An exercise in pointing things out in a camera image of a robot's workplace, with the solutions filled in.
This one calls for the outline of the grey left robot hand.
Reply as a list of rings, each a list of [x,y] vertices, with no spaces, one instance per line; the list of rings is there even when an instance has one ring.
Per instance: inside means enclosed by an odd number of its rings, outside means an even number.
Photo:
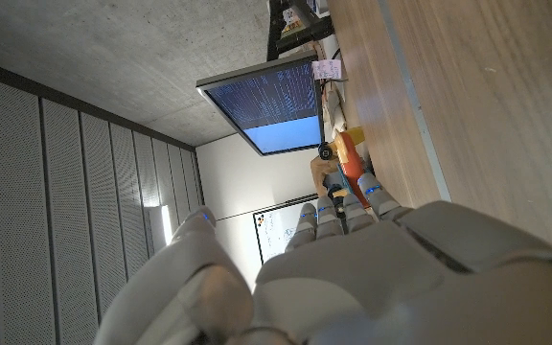
[[[402,206],[370,174],[303,207],[246,283],[200,207],[113,300],[99,344],[552,344],[552,245],[446,201]]]

